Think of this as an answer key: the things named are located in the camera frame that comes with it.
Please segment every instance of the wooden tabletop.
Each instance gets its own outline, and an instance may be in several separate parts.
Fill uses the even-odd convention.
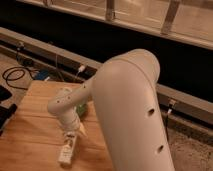
[[[58,120],[47,112],[47,103],[61,87],[76,86],[32,82],[0,137],[0,171],[113,170],[92,102],[83,119],[88,138],[79,138],[72,166],[62,168],[57,162],[63,136]]]

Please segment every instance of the floor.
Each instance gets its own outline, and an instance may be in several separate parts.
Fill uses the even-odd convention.
[[[14,59],[0,54],[0,73],[17,65]],[[26,74],[23,79],[18,80],[15,84],[28,87],[31,81],[29,75]],[[3,102],[2,105],[9,106],[11,103],[18,105],[26,91],[8,87],[2,77],[0,77],[0,83],[13,94],[13,97]],[[169,129],[169,145],[176,171],[213,171],[213,136],[210,137],[209,141],[210,143],[205,144],[193,139],[175,129],[175,126]]]

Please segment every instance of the wood grain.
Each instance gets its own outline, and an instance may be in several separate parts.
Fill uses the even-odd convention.
[[[96,118],[93,102],[82,122],[87,137],[79,137],[72,167],[57,162],[63,144],[58,120],[47,112],[48,100],[61,87],[78,84],[34,81],[0,137],[3,171],[112,171],[112,163]]]

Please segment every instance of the black cable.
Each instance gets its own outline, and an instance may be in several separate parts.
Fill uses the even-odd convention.
[[[169,141],[168,123],[169,123],[169,114],[167,113],[165,118],[165,130],[166,130],[167,141]]]
[[[6,81],[6,84],[9,86],[9,87],[12,87],[12,88],[16,88],[16,89],[21,89],[21,90],[27,90],[28,88],[25,88],[25,87],[18,87],[18,86],[14,86],[14,85],[11,85],[9,83],[9,81],[17,81],[21,78],[23,78],[26,74],[26,71],[29,73],[30,77],[33,79],[33,75],[32,75],[32,72],[35,72],[36,70],[30,70],[29,68],[27,67],[12,67],[12,68],[8,68],[6,69],[3,74],[2,74],[2,78]],[[22,72],[22,74],[16,78],[10,78],[10,76],[15,73],[15,72]]]

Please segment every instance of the power cord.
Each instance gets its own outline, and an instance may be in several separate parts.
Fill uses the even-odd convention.
[[[169,132],[168,132],[168,123],[169,123],[169,116],[172,114],[172,110],[174,109],[175,104],[177,103],[176,100],[171,99],[169,101],[169,109],[166,113],[166,118],[165,118],[165,130],[166,130],[166,137],[167,141],[169,141]]]
[[[65,82],[65,81],[64,81],[64,77],[63,77],[63,75],[61,74],[60,69],[58,68],[58,54],[55,54],[55,68],[56,68],[56,71],[57,71],[58,76],[59,76],[59,78],[61,79],[61,81]]]
[[[17,51],[16,51],[16,60],[18,62],[18,64],[22,65],[22,64],[28,64],[27,61],[23,61],[23,63],[21,63],[21,60],[19,58],[19,52],[24,48],[23,45],[21,45],[20,47],[17,48]],[[14,85],[11,85],[9,82],[10,81],[17,81],[21,78],[23,78],[26,74],[26,72],[29,73],[30,77],[33,79],[33,75],[32,73],[33,72],[37,72],[38,70],[31,70],[29,68],[27,68],[26,66],[20,66],[20,67],[11,67],[11,68],[8,68],[6,69],[3,74],[2,74],[2,78],[6,81],[6,84],[11,87],[11,88],[16,88],[16,89],[20,89],[20,90],[27,90],[28,88],[25,88],[25,87],[19,87],[19,86],[14,86]],[[22,74],[19,75],[18,77],[16,78],[10,78],[12,74],[16,73],[16,72],[21,72]]]
[[[86,65],[81,65],[79,68],[78,68],[78,72],[76,73],[74,79],[73,79],[73,82],[75,83],[76,79],[78,78],[78,75],[82,72],[84,72],[86,69]]]

